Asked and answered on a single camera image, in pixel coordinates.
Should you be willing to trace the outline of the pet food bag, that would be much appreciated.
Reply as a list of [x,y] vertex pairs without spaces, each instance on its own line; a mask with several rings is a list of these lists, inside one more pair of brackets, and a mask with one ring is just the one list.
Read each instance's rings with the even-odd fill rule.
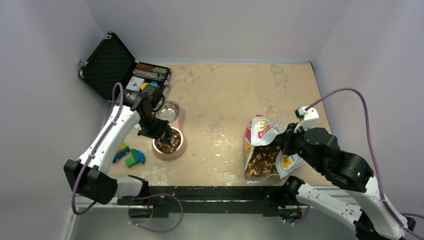
[[247,159],[244,179],[259,184],[270,177],[284,178],[306,162],[297,154],[284,155],[275,138],[284,128],[267,116],[257,114],[245,130]]

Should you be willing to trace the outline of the metal food scoop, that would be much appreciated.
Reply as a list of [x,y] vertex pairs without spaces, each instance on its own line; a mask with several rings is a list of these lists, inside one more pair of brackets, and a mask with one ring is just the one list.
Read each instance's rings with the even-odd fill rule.
[[161,148],[172,148],[174,141],[175,140],[172,130],[167,130],[164,135],[158,140],[158,145]]

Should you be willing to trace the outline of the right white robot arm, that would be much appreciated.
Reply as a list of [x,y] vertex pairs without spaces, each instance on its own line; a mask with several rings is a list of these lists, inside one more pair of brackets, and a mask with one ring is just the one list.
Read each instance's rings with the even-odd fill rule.
[[334,186],[355,199],[351,205],[320,193],[302,179],[290,176],[278,197],[281,207],[299,203],[316,208],[355,232],[358,240],[403,240],[416,221],[392,208],[379,188],[376,171],[360,155],[341,150],[336,136],[325,128],[295,130],[290,123],[275,138],[284,154],[297,154]]

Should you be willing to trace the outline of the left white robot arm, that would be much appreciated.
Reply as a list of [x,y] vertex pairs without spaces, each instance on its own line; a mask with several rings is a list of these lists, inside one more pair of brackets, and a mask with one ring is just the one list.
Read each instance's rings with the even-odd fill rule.
[[154,113],[165,96],[159,87],[150,84],[142,91],[122,89],[120,83],[115,87],[120,93],[109,120],[88,149],[77,160],[67,160],[63,170],[74,196],[102,205],[114,197],[130,197],[142,205],[149,199],[149,191],[143,187],[145,180],[135,176],[113,178],[108,173],[117,151],[136,125],[140,126],[139,136],[165,145],[173,143],[169,122]]

